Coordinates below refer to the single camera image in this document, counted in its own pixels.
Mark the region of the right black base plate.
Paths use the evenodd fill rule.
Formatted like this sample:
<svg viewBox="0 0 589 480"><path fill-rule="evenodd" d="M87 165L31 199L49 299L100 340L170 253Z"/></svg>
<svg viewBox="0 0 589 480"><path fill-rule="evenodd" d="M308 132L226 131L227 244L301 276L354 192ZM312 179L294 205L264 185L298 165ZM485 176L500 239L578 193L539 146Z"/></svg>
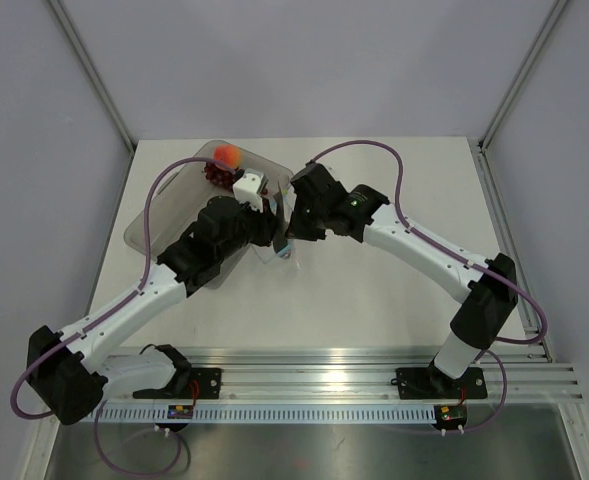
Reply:
<svg viewBox="0 0 589 480"><path fill-rule="evenodd" d="M483 371L468 368L458 379L451 379L435 368L400 367L390 384L401 400L484 400L488 398Z"/></svg>

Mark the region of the clear plastic tray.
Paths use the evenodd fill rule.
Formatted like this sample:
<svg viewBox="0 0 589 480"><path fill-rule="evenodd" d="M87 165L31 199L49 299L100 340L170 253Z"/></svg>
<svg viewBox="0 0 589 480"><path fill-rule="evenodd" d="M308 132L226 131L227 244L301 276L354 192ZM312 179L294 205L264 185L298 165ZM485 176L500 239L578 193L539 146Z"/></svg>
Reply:
<svg viewBox="0 0 589 480"><path fill-rule="evenodd" d="M223 140L211 140L205 143L196 153L197 157L212 159L214 150L219 145L231 144ZM277 184L283 189L290 187L293 172L278 163L270 161L258 154L239 147L243 160L239 168L253 169L263 172L267 177L267 185L263 197L276 193ZM216 196L229 196L229 192L215 187L205 178L204 163L184 165L168 176L156 190L150 208L151 252L154 257L162 253L171 243L179 239L180 234L197 219L198 212L207 202ZM208 285L210 289L220 287L241 258L253 245L246 246L221 267L221 275Z"/></svg>

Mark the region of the right side aluminium rail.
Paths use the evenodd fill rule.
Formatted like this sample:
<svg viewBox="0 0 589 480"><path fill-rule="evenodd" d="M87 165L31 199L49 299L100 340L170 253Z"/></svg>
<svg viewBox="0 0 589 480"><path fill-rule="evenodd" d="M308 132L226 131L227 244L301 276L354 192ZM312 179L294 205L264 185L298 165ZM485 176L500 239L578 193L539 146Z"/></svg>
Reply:
<svg viewBox="0 0 589 480"><path fill-rule="evenodd" d="M525 290L528 290L529 286L521 272L520 259L488 158L479 141L471 140L470 149L477 165L478 175L492 216L494 230L499 238L499 245L514 259L518 270L518 283ZM585 404L561 403L558 409L579 474L582 479L589 479L589 419Z"/></svg>

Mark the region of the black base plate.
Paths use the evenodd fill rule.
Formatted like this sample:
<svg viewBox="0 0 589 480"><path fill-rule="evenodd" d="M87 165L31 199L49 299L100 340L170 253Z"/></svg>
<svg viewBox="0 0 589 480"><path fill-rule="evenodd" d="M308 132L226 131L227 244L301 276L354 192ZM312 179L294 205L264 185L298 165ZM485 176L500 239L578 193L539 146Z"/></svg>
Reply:
<svg viewBox="0 0 589 480"><path fill-rule="evenodd" d="M221 385L220 368L192 368L187 373L179 374L173 397L181 400L218 400Z"/></svg>
<svg viewBox="0 0 589 480"><path fill-rule="evenodd" d="M400 367L390 384L401 400L484 400L488 398L483 371L468 368L458 379L451 379L435 368Z"/></svg>

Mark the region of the left aluminium frame post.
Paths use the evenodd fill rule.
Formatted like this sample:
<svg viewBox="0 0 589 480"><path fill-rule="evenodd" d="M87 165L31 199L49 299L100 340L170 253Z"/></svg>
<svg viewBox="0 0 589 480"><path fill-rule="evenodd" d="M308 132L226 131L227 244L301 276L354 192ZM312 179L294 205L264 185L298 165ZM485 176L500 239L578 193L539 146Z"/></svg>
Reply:
<svg viewBox="0 0 589 480"><path fill-rule="evenodd" d="M110 123L117 132L128 154L133 157L137 142L127 127L109 89L103 81L98 68L90 54L78 27L76 26L64 1L47 0L45 5L50 9L56 23L59 25L65 37L65 41L71 48L79 63L87 81L99 103L108 116Z"/></svg>

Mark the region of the orange peach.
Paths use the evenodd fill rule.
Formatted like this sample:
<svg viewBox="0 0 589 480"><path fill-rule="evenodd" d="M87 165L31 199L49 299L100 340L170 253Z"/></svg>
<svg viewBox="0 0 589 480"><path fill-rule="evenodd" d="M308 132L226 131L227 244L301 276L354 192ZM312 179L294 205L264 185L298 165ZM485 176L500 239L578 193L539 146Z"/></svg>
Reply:
<svg viewBox="0 0 589 480"><path fill-rule="evenodd" d="M213 159L230 168L238 169L243 160L243 154L239 147L231 144L219 145L215 148Z"/></svg>

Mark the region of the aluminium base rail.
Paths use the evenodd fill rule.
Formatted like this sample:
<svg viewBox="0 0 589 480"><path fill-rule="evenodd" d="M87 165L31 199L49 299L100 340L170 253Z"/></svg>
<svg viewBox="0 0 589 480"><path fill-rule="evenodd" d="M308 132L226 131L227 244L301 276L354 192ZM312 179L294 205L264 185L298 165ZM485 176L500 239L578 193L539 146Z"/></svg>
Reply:
<svg viewBox="0 0 589 480"><path fill-rule="evenodd" d="M391 380L400 367L425 366L429 347L233 349L181 347L195 366L223 370L220 398L238 403L392 403ZM497 346L507 373L507 401L581 403L572 365L548 357L544 347Z"/></svg>

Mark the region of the red grape bunch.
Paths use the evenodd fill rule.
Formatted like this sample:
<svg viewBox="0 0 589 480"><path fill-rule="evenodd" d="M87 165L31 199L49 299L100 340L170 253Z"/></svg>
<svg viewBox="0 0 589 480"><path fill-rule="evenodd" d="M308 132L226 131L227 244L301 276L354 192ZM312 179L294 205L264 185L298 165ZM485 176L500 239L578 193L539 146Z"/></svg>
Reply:
<svg viewBox="0 0 589 480"><path fill-rule="evenodd" d="M206 180L215 187L229 192L233 190L233 184L237 179L237 172L237 169L230 171L228 169L223 169L212 162L206 163L204 167Z"/></svg>

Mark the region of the clear zip top bag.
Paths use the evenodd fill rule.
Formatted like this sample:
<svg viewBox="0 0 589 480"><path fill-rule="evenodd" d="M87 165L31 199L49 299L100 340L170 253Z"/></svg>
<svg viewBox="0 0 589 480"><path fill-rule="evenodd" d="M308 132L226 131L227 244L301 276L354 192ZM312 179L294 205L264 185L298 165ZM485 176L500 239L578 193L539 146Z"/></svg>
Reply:
<svg viewBox="0 0 589 480"><path fill-rule="evenodd" d="M277 266L295 262L296 243L287 235L295 199L296 196L291 187L266 198L267 206L276 217L277 228L272 243L268 247L252 247L254 254L263 264Z"/></svg>

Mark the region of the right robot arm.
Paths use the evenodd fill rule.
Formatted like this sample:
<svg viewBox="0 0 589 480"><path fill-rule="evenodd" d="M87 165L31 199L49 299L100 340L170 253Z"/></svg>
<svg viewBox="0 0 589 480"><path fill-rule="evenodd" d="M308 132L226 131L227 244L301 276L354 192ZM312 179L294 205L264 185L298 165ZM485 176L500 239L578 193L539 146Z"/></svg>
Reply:
<svg viewBox="0 0 589 480"><path fill-rule="evenodd" d="M423 395L452 395L478 355L499 336L518 302L501 280L515 280L515 264L504 254L492 260L471 255L453 258L424 239L424 234L400 220L389 199L360 184L347 191L321 164L310 163L291 180L296 195L288 226L294 239L323 240L327 231L385 251L443 288L460 308L450 333L429 366Z"/></svg>

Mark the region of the grey toy fish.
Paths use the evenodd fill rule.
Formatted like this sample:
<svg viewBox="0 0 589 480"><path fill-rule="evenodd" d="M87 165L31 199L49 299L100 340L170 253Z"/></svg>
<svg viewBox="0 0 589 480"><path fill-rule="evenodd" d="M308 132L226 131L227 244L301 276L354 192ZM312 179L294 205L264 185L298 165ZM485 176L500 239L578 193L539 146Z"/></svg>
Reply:
<svg viewBox="0 0 589 480"><path fill-rule="evenodd" d="M280 184L277 184L273 200L276 207L275 216L277 218L277 228L273 239L273 248L277 256L284 256L285 251L289 246L289 239L287 237L283 188Z"/></svg>

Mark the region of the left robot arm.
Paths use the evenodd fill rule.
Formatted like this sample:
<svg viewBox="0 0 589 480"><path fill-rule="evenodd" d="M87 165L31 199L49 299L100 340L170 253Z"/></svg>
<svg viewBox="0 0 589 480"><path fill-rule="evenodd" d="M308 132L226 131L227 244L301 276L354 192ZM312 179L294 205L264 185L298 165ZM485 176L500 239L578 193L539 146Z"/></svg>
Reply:
<svg viewBox="0 0 589 480"><path fill-rule="evenodd" d="M63 425L87 417L103 401L190 398L192 365L169 344L111 360L113 350L170 307L220 275L249 245L271 246L282 232L281 204L255 210L229 196L211 198L149 268L142 285L58 332L43 326L29 339L27 382Z"/></svg>

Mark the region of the aluminium frame post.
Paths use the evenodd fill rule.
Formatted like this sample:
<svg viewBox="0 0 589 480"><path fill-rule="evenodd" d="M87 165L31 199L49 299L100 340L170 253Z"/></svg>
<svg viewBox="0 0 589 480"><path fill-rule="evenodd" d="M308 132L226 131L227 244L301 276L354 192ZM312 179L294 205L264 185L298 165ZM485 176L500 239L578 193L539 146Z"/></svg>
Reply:
<svg viewBox="0 0 589 480"><path fill-rule="evenodd" d="M47 0L45 5L50 9L56 23L59 25L65 37L65 41L71 48L79 63L87 81L99 103L108 116L110 123L117 132L128 154L133 157L137 142L127 127L109 89L103 81L98 68L90 54L78 27L76 26L64 1Z"/></svg>
<svg viewBox="0 0 589 480"><path fill-rule="evenodd" d="M504 123L507 121L511 111L518 103L530 78L534 74L538 64L542 60L548 45L551 43L557 29L567 14L573 1L555 0L552 2L541 25L530 42L528 49L520 61L515 74L513 75L507 90L495 109L488 126L479 138L478 148L486 154L492 143L498 137Z"/></svg>

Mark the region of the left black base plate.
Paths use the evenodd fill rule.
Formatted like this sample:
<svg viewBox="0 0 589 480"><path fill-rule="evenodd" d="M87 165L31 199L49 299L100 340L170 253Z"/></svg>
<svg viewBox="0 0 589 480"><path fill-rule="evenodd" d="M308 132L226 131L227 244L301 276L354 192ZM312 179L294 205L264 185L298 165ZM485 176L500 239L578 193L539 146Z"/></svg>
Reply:
<svg viewBox="0 0 589 480"><path fill-rule="evenodd" d="M221 385L220 368L192 368L187 373L179 374L173 397L181 400L218 400Z"/></svg>

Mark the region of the right aluminium frame post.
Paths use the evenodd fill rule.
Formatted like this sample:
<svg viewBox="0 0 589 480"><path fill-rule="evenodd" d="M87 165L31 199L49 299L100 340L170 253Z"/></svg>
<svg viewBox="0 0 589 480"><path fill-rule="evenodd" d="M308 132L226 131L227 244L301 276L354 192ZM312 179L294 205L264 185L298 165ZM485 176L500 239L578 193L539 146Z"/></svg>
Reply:
<svg viewBox="0 0 589 480"><path fill-rule="evenodd" d="M511 111L518 103L530 78L534 74L538 64L542 60L548 45L551 43L557 29L567 14L573 1L555 0L552 2L541 25L530 42L528 49L520 61L515 74L513 75L507 90L495 109L488 126L479 138L478 148L486 154L492 143L498 137L504 123L507 121Z"/></svg>

